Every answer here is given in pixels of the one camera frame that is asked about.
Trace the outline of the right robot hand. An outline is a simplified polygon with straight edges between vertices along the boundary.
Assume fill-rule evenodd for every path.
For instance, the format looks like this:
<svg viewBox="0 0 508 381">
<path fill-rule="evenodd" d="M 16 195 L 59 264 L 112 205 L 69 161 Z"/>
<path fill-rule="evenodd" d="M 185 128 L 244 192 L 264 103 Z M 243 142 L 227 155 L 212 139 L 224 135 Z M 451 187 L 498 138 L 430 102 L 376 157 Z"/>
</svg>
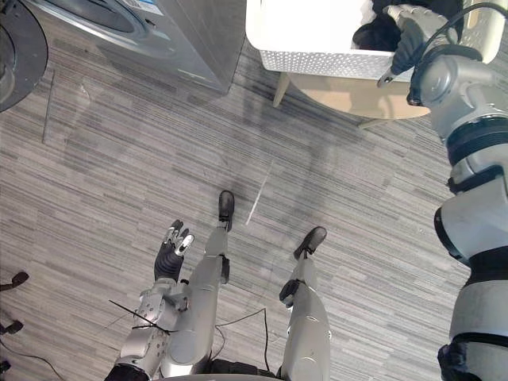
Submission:
<svg viewBox="0 0 508 381">
<path fill-rule="evenodd" d="M 424 6 L 389 5 L 383 12 L 394 20 L 401 34 L 391 65 L 378 80 L 378 87 L 386 86 L 398 75 L 414 67 L 425 52 L 430 38 L 448 22 L 445 16 Z"/>
</svg>

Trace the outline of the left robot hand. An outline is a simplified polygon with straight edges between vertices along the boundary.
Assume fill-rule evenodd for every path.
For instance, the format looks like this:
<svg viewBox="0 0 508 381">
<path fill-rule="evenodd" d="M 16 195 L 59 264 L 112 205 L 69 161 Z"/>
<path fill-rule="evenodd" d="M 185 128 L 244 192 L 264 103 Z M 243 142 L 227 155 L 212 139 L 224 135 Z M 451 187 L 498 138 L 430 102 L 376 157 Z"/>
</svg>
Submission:
<svg viewBox="0 0 508 381">
<path fill-rule="evenodd" d="M 154 278 L 179 280 L 184 256 L 194 241 L 189 229 L 183 228 L 183 222 L 175 220 L 164 236 L 154 263 Z"/>
</svg>

